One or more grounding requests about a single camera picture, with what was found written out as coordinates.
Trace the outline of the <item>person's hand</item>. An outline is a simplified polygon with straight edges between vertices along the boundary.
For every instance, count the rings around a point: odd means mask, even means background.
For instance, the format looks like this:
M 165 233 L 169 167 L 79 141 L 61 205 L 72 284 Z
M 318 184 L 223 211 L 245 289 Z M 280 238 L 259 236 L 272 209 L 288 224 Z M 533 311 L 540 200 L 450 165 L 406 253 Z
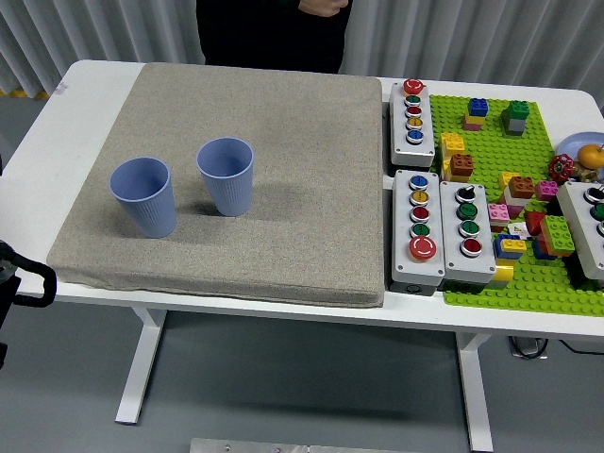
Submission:
M 300 0 L 298 9 L 312 16 L 329 18 L 342 12 L 348 5 L 348 0 Z

